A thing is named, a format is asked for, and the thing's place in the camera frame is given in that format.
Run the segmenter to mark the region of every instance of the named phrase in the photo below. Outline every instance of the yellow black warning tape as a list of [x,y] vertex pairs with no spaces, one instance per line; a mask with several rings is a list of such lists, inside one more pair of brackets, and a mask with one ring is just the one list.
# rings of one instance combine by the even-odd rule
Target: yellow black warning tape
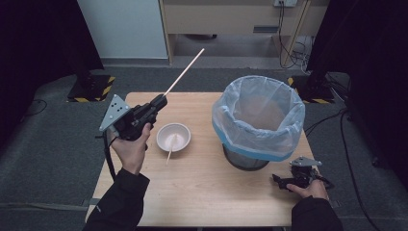
[[[288,78],[288,84],[291,88],[293,88],[297,94],[299,94],[299,91],[297,88],[293,85],[293,78],[290,77]],[[319,104],[326,104],[326,103],[334,103],[334,100],[326,100],[326,99],[318,99],[318,98],[312,98],[312,99],[302,99],[303,103],[319,103]]]
[[105,88],[101,95],[96,95],[96,97],[74,97],[69,98],[68,102],[78,102],[78,103],[87,103],[87,102],[95,102],[95,101],[104,101],[108,96],[109,91],[111,90],[112,84],[114,83],[114,76],[111,76],[106,83]]

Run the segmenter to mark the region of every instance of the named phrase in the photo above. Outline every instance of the wooden tabletop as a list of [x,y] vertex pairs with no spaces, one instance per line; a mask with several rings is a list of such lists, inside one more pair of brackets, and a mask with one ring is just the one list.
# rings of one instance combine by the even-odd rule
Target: wooden tabletop
[[[126,102],[134,107],[150,102],[158,92],[129,93]],[[280,163],[270,162],[256,171],[237,169],[225,158],[212,125],[212,106],[221,92],[171,92],[168,104],[157,116],[147,141],[149,146],[141,170],[150,179],[144,198],[140,226],[249,227],[290,226],[291,210],[299,197],[270,182],[272,173],[292,177],[289,161],[299,156],[313,159],[304,133],[294,154]],[[159,129],[172,122],[191,130],[191,142],[173,152],[156,144]],[[120,161],[112,150],[115,169]],[[113,183],[106,162],[93,198],[101,198]]]

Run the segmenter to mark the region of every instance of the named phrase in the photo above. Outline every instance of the black sleeve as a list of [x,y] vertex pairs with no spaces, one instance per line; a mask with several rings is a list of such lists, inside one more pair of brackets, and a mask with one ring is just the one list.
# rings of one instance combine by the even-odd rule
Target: black sleeve
[[322,198],[303,198],[292,209],[292,230],[342,231],[342,222]]
[[121,169],[89,215],[83,231],[134,230],[143,214],[143,198],[149,184],[144,175]]

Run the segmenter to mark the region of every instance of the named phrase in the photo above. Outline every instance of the bowl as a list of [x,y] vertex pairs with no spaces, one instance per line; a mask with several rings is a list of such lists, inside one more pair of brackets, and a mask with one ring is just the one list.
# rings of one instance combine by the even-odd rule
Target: bowl
[[185,148],[191,139],[191,132],[188,127],[181,123],[169,123],[163,126],[157,133],[157,144],[164,151],[180,151]]

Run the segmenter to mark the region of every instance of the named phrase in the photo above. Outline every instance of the white plastic bag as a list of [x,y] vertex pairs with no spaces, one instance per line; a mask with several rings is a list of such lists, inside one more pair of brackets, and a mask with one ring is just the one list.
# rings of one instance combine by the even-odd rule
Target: white plastic bag
[[213,105],[213,126],[225,147],[248,158],[279,162],[296,149],[305,105],[283,82],[245,76]]

